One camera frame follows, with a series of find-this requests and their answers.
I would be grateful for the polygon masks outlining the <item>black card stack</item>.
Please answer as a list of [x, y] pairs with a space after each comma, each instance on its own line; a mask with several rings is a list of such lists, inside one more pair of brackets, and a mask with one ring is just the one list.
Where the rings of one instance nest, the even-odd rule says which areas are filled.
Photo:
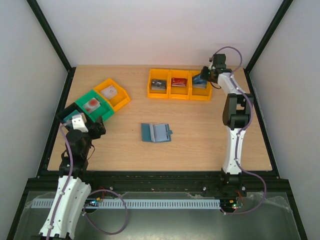
[[150, 88], [153, 91], [165, 91], [167, 89], [167, 81], [163, 79], [152, 79]]

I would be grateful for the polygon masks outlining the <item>blue card stack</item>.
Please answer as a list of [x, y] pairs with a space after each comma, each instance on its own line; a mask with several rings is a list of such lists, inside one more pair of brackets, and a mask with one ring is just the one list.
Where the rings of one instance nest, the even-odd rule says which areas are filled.
[[207, 87], [207, 81], [206, 80], [193, 81], [192, 87], [196, 89], [205, 89]]

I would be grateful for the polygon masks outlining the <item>red dotted card stack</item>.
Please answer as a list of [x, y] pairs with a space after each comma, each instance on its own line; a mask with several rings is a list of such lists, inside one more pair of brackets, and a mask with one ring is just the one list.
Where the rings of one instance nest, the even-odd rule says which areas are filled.
[[101, 103], [95, 98], [91, 98], [88, 102], [83, 105], [83, 108], [91, 114], [101, 106]]

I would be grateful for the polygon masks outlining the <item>white card stack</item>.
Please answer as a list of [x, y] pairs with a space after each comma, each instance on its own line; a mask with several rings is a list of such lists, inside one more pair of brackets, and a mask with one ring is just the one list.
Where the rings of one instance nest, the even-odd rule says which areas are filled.
[[110, 100], [110, 99], [114, 98], [114, 97], [118, 94], [118, 91], [117, 91], [117, 89], [116, 89], [113, 85], [110, 85], [110, 86], [104, 88], [103, 90], [101, 90], [100, 93], [101, 93], [107, 100]]

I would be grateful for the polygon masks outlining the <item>blue striped credit card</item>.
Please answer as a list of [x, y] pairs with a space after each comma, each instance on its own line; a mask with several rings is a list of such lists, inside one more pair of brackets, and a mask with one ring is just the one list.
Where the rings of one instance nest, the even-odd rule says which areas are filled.
[[200, 74], [197, 74], [197, 75], [194, 75], [194, 76], [192, 77], [192, 83], [195, 84], [195, 85], [204, 85], [204, 84], [207, 83], [207, 81], [204, 80], [204, 79], [202, 79], [202, 78], [200, 77]]

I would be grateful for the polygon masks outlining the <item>black storage bin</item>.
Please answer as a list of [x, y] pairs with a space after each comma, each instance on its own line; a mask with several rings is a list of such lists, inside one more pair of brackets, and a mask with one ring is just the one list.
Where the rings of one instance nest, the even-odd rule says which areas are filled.
[[59, 122], [64, 125], [64, 127], [70, 131], [73, 130], [72, 127], [72, 122], [70, 124], [68, 123], [63, 123], [63, 119], [68, 116], [69, 114], [80, 114], [80, 113], [84, 113], [83, 110], [75, 103], [73, 102], [72, 104], [70, 104], [69, 106], [67, 106], [65, 109], [63, 109], [62, 111], [60, 111], [59, 113], [56, 114], [57, 119], [59, 120]]

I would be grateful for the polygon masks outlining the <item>blue leather card holder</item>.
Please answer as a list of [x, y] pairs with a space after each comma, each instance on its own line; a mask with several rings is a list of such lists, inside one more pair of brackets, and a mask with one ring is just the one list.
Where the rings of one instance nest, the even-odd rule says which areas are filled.
[[147, 143], [167, 143], [172, 141], [173, 134], [167, 123], [141, 123], [141, 139]]

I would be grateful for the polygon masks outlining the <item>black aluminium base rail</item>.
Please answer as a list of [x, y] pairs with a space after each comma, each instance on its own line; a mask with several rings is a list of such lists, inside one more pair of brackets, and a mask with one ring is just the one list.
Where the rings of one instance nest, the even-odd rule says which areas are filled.
[[86, 171], [82, 180], [92, 190], [101, 187], [117, 193], [186, 192], [204, 197], [245, 196], [248, 192], [286, 193], [292, 196], [290, 183], [273, 171], [258, 171], [256, 176], [241, 175], [240, 183], [226, 181], [219, 171]]

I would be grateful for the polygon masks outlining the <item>green storage bin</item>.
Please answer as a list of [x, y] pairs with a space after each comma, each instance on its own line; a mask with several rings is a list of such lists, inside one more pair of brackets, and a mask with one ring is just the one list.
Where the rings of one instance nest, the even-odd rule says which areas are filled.
[[115, 113], [109, 102], [104, 100], [94, 90], [78, 98], [75, 103], [93, 122], [95, 122], [98, 117], [102, 117], [102, 120], [106, 121]]

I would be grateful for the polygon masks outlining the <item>teal card stack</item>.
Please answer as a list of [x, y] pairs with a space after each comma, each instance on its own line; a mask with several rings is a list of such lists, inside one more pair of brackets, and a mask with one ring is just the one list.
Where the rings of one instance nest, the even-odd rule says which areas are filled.
[[74, 113], [71, 113], [69, 115], [67, 115], [64, 119], [63, 119], [63, 123], [67, 123], [67, 124], [70, 124], [72, 122], [72, 119], [73, 119], [73, 116], [75, 114]]

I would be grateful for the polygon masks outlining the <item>yellow bin left group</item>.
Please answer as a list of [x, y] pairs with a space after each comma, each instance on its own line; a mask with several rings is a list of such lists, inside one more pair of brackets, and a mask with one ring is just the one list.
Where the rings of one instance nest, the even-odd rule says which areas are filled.
[[93, 90], [108, 102], [114, 112], [118, 112], [131, 101], [126, 90], [111, 78], [106, 79]]

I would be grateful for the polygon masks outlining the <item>yellow bin with blue cards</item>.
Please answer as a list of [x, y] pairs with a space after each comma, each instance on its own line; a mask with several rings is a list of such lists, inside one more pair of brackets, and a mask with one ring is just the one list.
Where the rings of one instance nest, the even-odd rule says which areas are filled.
[[192, 77], [200, 74], [201, 72], [198, 70], [192, 70], [191, 74], [191, 100], [199, 100], [199, 101], [210, 101], [212, 97], [212, 86], [207, 81], [207, 86], [205, 89], [193, 88]]

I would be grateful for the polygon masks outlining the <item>yellow bin with red cards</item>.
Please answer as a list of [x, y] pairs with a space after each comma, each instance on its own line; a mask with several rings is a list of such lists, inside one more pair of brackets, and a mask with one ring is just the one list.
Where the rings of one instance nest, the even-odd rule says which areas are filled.
[[170, 99], [189, 100], [191, 94], [191, 73], [189, 70], [172, 69], [169, 77]]

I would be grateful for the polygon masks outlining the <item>yellow bin with black cards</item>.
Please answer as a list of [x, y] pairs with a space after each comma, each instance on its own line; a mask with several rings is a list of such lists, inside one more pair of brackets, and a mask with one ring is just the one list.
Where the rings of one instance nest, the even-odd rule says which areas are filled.
[[147, 97], [154, 99], [168, 99], [169, 76], [169, 69], [150, 69], [147, 85]]

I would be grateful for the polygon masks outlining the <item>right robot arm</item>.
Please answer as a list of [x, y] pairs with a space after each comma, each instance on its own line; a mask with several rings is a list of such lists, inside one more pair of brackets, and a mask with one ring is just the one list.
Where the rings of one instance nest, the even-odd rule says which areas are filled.
[[225, 197], [233, 197], [243, 190], [242, 148], [248, 126], [253, 121], [253, 100], [237, 83], [234, 73], [226, 65], [226, 55], [215, 53], [210, 65], [202, 68], [200, 78], [218, 84], [226, 95], [222, 122], [227, 130], [226, 157], [221, 169], [218, 192]]

